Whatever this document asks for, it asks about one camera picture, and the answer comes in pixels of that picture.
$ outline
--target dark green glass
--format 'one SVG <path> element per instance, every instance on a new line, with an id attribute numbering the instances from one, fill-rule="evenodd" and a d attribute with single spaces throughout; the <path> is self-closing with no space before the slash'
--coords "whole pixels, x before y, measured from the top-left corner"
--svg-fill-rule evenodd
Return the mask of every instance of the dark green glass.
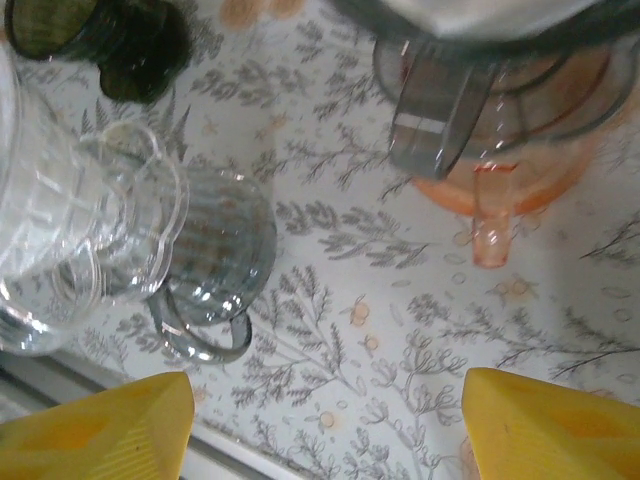
<path id="1" fill-rule="evenodd" d="M 152 103 L 189 59 L 182 13 L 164 0 L 7 0 L 5 30 L 31 60 L 84 60 L 116 101 Z"/>

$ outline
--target glassware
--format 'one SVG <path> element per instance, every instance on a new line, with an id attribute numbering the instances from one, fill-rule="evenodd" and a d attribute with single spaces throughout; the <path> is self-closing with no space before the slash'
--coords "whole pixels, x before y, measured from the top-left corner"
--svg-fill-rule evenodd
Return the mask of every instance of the glassware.
<path id="1" fill-rule="evenodd" d="M 483 66 L 378 40 L 374 67 L 398 105 L 392 162 L 432 200 L 473 217 L 474 261 L 495 268 L 507 261 L 511 216 L 555 200 L 594 157 L 597 127 L 635 83 L 636 46 Z"/>
<path id="2" fill-rule="evenodd" d="M 246 351 L 276 241 L 251 181 L 187 172 L 135 124 L 74 138 L 0 48 L 0 185 L 0 350 L 51 352 L 98 305 L 135 300 L 176 354 Z M 231 349 L 204 331 L 223 321 Z"/>
<path id="3" fill-rule="evenodd" d="M 5 30 L 25 58 L 96 63 L 117 101 L 155 101 L 189 58 L 183 16 L 164 0 L 7 0 Z"/>

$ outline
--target yellow plastic corner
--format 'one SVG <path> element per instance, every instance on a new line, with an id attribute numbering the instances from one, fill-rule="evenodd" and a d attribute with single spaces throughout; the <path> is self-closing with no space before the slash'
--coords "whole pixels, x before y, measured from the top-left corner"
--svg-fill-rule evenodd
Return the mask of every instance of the yellow plastic corner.
<path id="1" fill-rule="evenodd" d="M 193 424 L 184 373 L 165 373 L 0 425 L 2 480 L 176 480 Z"/>
<path id="2" fill-rule="evenodd" d="M 462 413 L 483 480 L 640 479 L 640 408 L 472 368 Z"/>

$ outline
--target yellow object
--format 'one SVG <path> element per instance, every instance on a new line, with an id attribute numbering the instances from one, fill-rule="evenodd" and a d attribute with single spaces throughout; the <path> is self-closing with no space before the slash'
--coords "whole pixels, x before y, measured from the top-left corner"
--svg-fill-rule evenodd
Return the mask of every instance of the yellow object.
<path id="1" fill-rule="evenodd" d="M 482 480 L 640 479 L 640 408 L 472 368 L 462 413 Z"/>
<path id="2" fill-rule="evenodd" d="M 2 480 L 176 480 L 194 404 L 165 373 L 0 425 Z"/>

